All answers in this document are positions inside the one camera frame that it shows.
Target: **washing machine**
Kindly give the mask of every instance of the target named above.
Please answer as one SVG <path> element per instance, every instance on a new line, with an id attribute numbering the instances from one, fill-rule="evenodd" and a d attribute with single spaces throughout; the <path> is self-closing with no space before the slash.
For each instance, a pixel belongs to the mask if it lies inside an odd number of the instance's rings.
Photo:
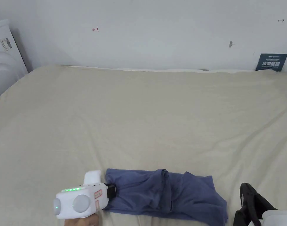
<path id="1" fill-rule="evenodd" d="M 0 95 L 28 72 L 9 29 L 8 20 L 0 20 Z"/>

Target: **fabric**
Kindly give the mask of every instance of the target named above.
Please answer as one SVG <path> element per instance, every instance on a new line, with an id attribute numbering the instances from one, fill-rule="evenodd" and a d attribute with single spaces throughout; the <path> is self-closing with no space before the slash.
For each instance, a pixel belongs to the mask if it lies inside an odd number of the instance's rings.
<path id="1" fill-rule="evenodd" d="M 287 73 L 47 66 L 1 95 L 0 226 L 63 226 L 56 193 L 107 168 L 212 175 L 227 225 L 243 182 L 287 210 Z M 206 225 L 99 214 L 101 226 Z"/>
<path id="2" fill-rule="evenodd" d="M 212 177 L 156 171 L 107 169 L 106 183 L 117 195 L 105 210 L 114 213 L 196 220 L 225 225 L 227 203 L 215 190 Z"/>

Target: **blue cloth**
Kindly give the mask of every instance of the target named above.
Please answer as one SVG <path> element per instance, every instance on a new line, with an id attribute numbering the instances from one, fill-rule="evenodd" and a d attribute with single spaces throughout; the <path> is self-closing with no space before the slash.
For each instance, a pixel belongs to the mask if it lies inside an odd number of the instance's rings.
<path id="1" fill-rule="evenodd" d="M 194 220 L 210 226 L 227 222 L 227 202 L 216 192 L 212 176 L 169 173 L 165 169 L 107 169 L 105 179 L 117 187 L 106 211 Z"/>

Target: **hand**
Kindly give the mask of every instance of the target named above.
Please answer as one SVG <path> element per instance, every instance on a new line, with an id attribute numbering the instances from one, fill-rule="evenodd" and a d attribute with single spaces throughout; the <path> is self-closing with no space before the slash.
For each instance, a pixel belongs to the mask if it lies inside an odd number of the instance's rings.
<path id="1" fill-rule="evenodd" d="M 85 218 L 65 220 L 64 226 L 97 226 L 98 224 L 99 216 L 94 213 Z"/>

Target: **bed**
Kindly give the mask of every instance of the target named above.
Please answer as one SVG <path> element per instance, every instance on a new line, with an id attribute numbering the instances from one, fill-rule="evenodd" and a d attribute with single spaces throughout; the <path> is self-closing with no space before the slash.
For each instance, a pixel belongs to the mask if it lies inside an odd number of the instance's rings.
<path id="1" fill-rule="evenodd" d="M 63 225 L 57 192 L 107 168 L 213 175 L 228 225 L 247 182 L 287 210 L 287 73 L 52 65 L 0 97 L 0 225 Z M 101 225 L 202 225 L 100 212 Z"/>

